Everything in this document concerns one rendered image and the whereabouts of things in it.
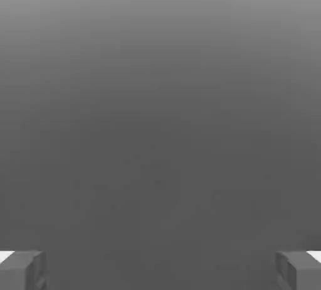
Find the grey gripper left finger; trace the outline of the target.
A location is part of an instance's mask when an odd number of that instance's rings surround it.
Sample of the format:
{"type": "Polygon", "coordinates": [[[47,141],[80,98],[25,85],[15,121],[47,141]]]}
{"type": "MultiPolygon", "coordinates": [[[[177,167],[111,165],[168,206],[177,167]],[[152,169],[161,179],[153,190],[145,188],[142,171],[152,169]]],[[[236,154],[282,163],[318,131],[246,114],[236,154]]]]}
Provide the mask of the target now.
{"type": "Polygon", "coordinates": [[[0,290],[47,290],[46,253],[0,250],[0,290]]]}

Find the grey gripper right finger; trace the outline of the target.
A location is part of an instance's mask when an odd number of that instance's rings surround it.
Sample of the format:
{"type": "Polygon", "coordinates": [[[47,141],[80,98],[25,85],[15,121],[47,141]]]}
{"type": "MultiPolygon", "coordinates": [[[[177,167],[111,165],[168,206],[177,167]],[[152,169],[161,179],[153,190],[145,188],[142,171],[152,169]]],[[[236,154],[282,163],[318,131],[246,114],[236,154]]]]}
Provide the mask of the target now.
{"type": "Polygon", "coordinates": [[[278,290],[321,290],[321,250],[278,251],[278,290]]]}

